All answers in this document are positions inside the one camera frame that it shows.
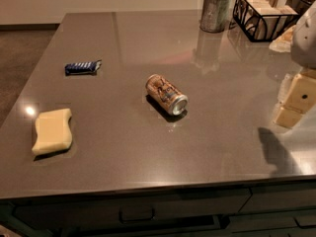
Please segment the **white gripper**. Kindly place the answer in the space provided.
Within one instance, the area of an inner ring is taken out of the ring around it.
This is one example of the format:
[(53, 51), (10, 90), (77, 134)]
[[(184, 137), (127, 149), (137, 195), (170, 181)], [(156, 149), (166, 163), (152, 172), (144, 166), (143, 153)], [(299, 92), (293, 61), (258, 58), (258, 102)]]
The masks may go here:
[[(293, 30), (291, 59), (302, 67), (316, 68), (316, 3), (300, 17)], [(316, 71), (300, 70), (282, 80), (274, 123), (293, 128), (316, 105)]]

